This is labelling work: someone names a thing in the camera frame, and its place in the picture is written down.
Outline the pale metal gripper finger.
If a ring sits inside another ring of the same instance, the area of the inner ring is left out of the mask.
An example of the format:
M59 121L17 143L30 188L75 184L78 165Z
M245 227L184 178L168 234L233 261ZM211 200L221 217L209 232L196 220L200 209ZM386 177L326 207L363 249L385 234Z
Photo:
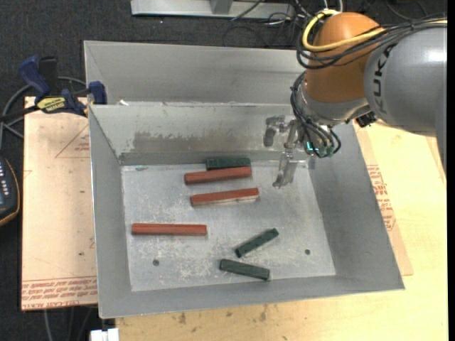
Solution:
M282 153L279 159L279 168L276 179L273 182L274 188L282 188L287 184L287 165L289 158L286 152Z
M294 180L294 174L298 166L298 161L288 159L284 166L284 184L290 184Z

